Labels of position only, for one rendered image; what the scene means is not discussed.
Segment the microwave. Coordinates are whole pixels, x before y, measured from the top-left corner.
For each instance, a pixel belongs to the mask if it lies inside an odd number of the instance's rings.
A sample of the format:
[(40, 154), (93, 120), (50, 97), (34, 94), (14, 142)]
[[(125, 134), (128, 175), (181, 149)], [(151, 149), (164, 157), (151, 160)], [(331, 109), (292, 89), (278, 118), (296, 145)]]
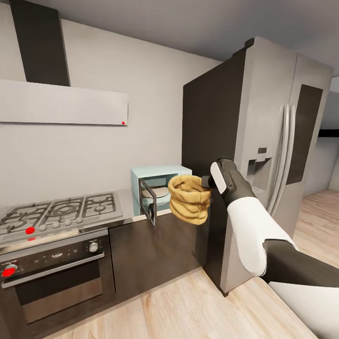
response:
[(192, 175), (192, 170), (177, 163), (131, 168), (132, 192), (153, 230), (157, 230), (157, 202), (170, 200), (170, 179)]

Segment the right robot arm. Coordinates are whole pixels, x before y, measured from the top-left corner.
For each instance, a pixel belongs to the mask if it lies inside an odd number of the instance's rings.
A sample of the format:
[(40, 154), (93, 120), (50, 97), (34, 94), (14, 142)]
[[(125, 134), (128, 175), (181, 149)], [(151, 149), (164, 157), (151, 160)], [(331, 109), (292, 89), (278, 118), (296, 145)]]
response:
[(260, 277), (317, 339), (339, 339), (339, 268), (300, 252), (228, 157), (212, 163), (203, 188), (225, 202), (241, 264)]

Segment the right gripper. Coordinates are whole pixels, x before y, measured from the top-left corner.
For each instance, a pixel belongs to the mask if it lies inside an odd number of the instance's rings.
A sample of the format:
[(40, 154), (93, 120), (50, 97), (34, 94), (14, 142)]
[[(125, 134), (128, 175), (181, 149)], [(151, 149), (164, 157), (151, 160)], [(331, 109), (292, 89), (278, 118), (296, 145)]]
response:
[(202, 187), (203, 188), (214, 188), (217, 189), (216, 183), (212, 176), (202, 176)]

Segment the popcorn bag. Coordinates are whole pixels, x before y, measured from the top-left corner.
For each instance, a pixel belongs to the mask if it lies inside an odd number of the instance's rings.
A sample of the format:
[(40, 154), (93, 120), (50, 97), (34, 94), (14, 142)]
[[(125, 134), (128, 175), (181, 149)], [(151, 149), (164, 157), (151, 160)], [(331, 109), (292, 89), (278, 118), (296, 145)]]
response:
[(195, 225), (205, 223), (210, 206), (211, 188), (202, 187), (202, 178), (176, 175), (169, 180), (169, 207), (179, 219)]

